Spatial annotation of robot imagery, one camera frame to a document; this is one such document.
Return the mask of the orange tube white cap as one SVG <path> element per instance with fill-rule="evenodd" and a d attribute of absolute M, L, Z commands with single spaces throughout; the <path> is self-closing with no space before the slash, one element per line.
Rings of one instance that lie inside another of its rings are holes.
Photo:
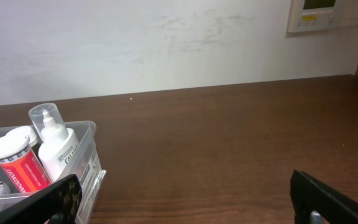
<path fill-rule="evenodd" d="M 0 166 L 20 193 L 36 192 L 52 184 L 29 141 L 28 136 L 0 138 Z"/>

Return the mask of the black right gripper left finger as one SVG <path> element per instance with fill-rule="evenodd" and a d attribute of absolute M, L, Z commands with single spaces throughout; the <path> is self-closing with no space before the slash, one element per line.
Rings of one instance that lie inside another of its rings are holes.
<path fill-rule="evenodd" d="M 0 224 L 74 223 L 82 199 L 80 181 L 70 174 L 0 212 Z"/>

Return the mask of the wall control panel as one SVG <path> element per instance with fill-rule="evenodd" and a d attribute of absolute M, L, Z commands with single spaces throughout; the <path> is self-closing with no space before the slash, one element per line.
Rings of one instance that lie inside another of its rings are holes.
<path fill-rule="evenodd" d="M 358 26 L 358 0 L 292 0 L 289 33 Z"/>

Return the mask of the clear plastic container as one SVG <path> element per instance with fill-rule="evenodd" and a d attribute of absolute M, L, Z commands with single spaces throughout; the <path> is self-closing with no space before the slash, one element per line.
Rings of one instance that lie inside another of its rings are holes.
<path fill-rule="evenodd" d="M 67 122 L 65 125 L 75 131 L 80 144 L 76 150 L 74 158 L 72 158 L 69 164 L 65 167 L 61 176 L 64 177 L 69 174 L 77 175 L 83 193 L 75 223 L 85 224 L 90 220 L 93 207 L 99 194 L 99 188 L 106 171 L 101 168 L 94 141 L 96 124 L 92 121 L 73 121 Z M 4 136 L 12 129 L 14 129 L 13 126 L 0 128 L 0 137 Z M 5 182 L 11 190 L 10 194 L 0 196 L 0 211 L 31 196 L 30 193 L 20 193 L 4 173 L 1 166 L 0 182 Z"/>

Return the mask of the black bottle white cap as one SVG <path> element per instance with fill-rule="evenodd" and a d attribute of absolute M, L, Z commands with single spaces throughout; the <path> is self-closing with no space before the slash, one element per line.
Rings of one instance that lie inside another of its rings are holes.
<path fill-rule="evenodd" d="M 29 146 L 32 148 L 32 150 L 34 151 L 35 155 L 38 156 L 38 152 L 39 152 L 39 148 L 41 146 L 41 143 L 39 142 L 38 136 L 35 133 L 34 129 L 31 126 L 19 126 L 17 128 L 14 128 L 12 130 L 10 130 L 6 136 L 9 137 L 24 137 L 24 136 L 28 136 L 30 141 L 29 141 Z"/>

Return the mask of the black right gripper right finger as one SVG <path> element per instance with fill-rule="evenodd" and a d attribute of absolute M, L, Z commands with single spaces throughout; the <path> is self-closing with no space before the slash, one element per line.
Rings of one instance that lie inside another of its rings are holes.
<path fill-rule="evenodd" d="M 358 223 L 358 202 L 301 170 L 290 179 L 294 222 Z"/>

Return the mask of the white lotion bottle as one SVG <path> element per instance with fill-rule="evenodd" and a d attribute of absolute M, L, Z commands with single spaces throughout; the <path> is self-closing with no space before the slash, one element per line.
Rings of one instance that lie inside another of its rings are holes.
<path fill-rule="evenodd" d="M 42 141 L 38 156 L 52 182 L 56 181 L 75 155 L 79 145 L 73 129 L 65 126 L 54 103 L 43 103 L 29 110 L 29 117 Z"/>

